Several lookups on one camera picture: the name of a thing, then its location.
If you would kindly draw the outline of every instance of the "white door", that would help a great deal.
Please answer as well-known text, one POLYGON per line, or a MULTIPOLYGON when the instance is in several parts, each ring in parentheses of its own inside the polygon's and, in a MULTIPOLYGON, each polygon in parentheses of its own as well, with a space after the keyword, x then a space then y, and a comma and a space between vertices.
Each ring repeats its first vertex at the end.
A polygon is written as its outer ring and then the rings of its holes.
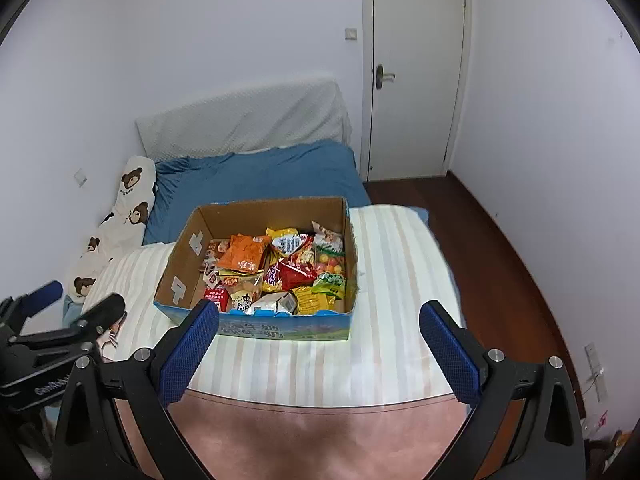
POLYGON ((460 79, 464 0, 373 0, 369 180, 442 174, 460 79))

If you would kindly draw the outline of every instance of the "cardboard box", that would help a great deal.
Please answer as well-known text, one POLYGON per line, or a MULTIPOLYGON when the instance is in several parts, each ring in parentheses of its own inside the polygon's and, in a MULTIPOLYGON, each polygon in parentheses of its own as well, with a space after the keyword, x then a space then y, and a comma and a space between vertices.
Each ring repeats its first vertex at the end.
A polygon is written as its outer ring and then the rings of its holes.
POLYGON ((154 297, 155 306, 171 320, 180 323, 203 297, 205 283, 200 267, 209 240, 229 238, 238 233, 263 235, 267 227, 295 227, 301 232, 312 232, 312 221, 344 236, 347 279, 344 314, 266 317, 220 313, 218 333, 261 339, 348 339, 358 291, 358 273, 349 209, 342 197, 257 200, 196 208, 169 256, 154 297))

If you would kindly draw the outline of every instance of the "door lock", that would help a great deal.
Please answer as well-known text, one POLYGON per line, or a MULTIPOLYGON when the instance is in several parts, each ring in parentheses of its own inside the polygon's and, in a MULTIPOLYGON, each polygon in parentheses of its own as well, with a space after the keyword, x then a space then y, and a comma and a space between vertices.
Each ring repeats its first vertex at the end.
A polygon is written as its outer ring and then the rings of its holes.
POLYGON ((384 70, 385 68, 382 65, 376 67, 376 88, 378 90, 382 88, 383 82, 396 80, 396 74, 392 72, 384 73, 384 70))

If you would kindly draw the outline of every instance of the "blue bed sheet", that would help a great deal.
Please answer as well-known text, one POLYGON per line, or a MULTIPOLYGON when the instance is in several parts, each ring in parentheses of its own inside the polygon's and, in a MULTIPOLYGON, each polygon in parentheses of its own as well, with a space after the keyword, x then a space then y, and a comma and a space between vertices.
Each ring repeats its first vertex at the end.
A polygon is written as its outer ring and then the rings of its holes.
POLYGON ((353 151, 333 140, 251 154, 174 158, 156 164, 158 192, 143 244, 177 240, 199 205, 292 196, 343 196, 371 204, 353 151))

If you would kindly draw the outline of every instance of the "striped blanket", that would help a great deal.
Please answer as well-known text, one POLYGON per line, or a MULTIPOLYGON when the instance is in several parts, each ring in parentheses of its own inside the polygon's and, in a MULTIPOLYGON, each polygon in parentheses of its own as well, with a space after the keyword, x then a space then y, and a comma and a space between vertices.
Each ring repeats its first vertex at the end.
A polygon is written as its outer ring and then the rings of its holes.
MULTIPOLYGON (((460 323, 460 306, 436 241, 411 209, 350 209, 360 290, 347 341, 273 341, 216 336, 190 389, 287 406, 395 404, 450 393, 418 330, 418 311, 439 300, 460 323)), ((114 261, 92 287, 85 310, 110 292, 126 300, 127 320, 112 360, 153 347, 172 322, 152 300, 172 244, 142 247, 114 261)))

